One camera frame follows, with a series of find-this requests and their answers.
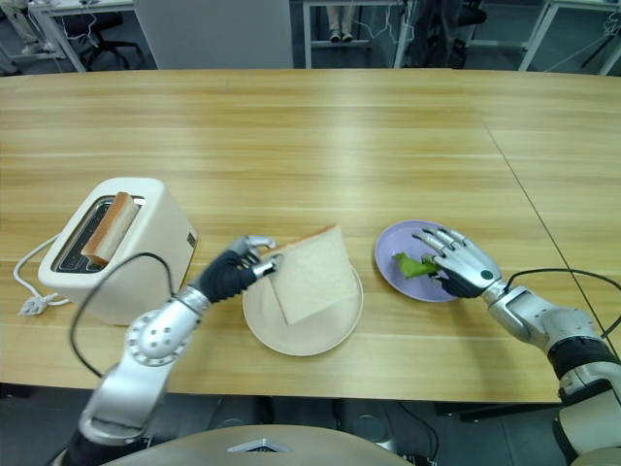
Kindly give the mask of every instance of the toaster slot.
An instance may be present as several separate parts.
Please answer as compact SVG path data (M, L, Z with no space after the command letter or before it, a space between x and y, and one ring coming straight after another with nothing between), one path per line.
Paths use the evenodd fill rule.
M142 207L145 198L132 196L134 202ZM105 266L97 265L82 255L82 248L88 242L95 229L114 201L114 196L104 196L97 199L90 207L82 221L75 229L69 240L63 246L60 254L54 259L51 269L64 274L94 274Z

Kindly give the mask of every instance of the beige plate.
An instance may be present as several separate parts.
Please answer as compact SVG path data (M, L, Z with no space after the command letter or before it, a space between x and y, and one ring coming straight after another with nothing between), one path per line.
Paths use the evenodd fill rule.
M358 295L287 325L272 283L261 280L244 293L245 321L266 347L291 356L312 356L331 350L349 336L362 315L362 282L355 269Z

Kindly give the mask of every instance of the toast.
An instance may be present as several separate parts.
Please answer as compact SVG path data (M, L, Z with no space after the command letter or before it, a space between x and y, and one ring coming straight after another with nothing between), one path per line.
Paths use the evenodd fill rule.
M128 193L120 191L82 248L82 255L98 265L108 265L140 207Z
M288 325L359 292L338 225L270 251L274 253L282 254L284 260L270 281Z

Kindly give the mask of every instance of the purple plate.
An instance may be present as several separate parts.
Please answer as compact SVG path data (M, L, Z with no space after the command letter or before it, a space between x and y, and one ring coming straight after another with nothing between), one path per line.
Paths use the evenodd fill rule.
M444 291L441 285L429 278L428 275L407 279L399 270L394 254L405 252L409 257L421 260L423 254L436 252L422 241L412 238L412 233L418 233L422 228L439 228L441 225L425 220L406 220L395 223L386 228L376 243L376 264L379 272L396 289L410 298L443 303L455 299L455 296Z

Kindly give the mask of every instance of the plate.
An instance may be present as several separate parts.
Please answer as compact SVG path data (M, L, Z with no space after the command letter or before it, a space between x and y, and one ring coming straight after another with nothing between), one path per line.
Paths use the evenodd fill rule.
M358 294L293 325L287 325L269 280L251 286L243 298L245 321L266 347L291 356L312 356L340 345L362 315L362 282L351 268Z
M421 260L423 254L437 254L422 241L412 238L422 228L440 228L441 225L425 220L406 220L386 228L376 243L376 264L379 272L394 288L410 298L430 303L443 303L455 299L428 275L407 279L399 270L394 254L405 252L412 259Z

